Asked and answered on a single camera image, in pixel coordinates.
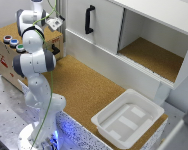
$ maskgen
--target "wooden surface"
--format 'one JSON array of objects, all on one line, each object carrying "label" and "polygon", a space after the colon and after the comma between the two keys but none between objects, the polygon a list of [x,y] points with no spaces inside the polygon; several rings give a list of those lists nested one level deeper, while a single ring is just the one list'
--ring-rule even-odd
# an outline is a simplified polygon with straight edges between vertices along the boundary
[{"label": "wooden surface", "polygon": [[[44,73],[44,75],[50,83],[50,73]],[[53,92],[66,98],[67,104],[64,111],[114,150],[117,150],[98,133],[96,126],[91,122],[91,118],[125,92],[125,89],[70,55],[57,62],[53,71],[53,78]],[[140,149],[166,119],[167,115],[161,116],[131,150]]]},{"label": "wooden surface", "polygon": [[184,60],[143,38],[137,39],[119,53],[172,82],[175,82]]},{"label": "wooden surface", "polygon": [[188,35],[188,3],[182,0],[109,0]]},{"label": "wooden surface", "polygon": [[[3,38],[6,35],[11,35],[13,39],[19,40],[20,44],[22,44],[22,38],[18,34],[18,29],[16,23],[10,24],[6,27],[0,28],[0,41],[3,42]],[[62,36],[62,34],[58,31],[51,32],[48,28],[44,30],[45,41],[52,40],[58,36]]]}]

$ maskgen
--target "white wall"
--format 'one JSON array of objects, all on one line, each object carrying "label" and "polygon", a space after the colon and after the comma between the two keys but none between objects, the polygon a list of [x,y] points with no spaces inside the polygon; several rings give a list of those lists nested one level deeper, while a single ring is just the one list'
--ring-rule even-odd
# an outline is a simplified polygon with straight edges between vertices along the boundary
[{"label": "white wall", "polygon": [[188,110],[188,77],[177,89],[171,91],[167,102],[183,112]]},{"label": "white wall", "polygon": [[[43,8],[50,13],[51,7],[47,0],[43,1]],[[19,9],[30,9],[30,0],[0,0],[0,28],[16,22],[15,12]]]}]

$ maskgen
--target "white container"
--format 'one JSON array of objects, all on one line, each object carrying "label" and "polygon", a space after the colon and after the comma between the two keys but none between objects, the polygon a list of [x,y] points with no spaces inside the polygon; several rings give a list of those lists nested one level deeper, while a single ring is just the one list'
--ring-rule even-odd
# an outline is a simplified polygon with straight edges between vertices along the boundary
[{"label": "white container", "polygon": [[131,148],[164,113],[164,109],[128,89],[91,121],[99,133],[120,149]]}]

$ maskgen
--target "cork shelf surface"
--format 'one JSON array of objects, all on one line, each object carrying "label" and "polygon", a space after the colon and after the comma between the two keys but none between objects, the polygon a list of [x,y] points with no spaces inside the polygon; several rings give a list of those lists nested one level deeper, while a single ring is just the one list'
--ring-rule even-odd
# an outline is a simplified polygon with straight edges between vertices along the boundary
[{"label": "cork shelf surface", "polygon": [[[20,44],[22,44],[22,38],[18,34],[16,23],[0,28],[0,41],[1,42],[3,42],[3,38],[6,35],[11,35],[14,39],[19,40]],[[44,35],[45,35],[45,41],[49,41],[51,39],[56,38],[57,36],[61,36],[62,34],[58,31],[51,32],[50,29],[45,28]]]},{"label": "cork shelf surface", "polygon": [[[50,73],[44,73],[44,76],[50,83]],[[67,105],[64,111],[114,150],[117,150],[98,133],[91,118],[125,92],[125,89],[70,55],[57,62],[53,71],[53,79],[53,92],[66,98]],[[140,149],[166,119],[167,115],[161,116],[130,150]]]},{"label": "cork shelf surface", "polygon": [[184,60],[143,38],[138,38],[119,53],[172,82],[175,82]]}]

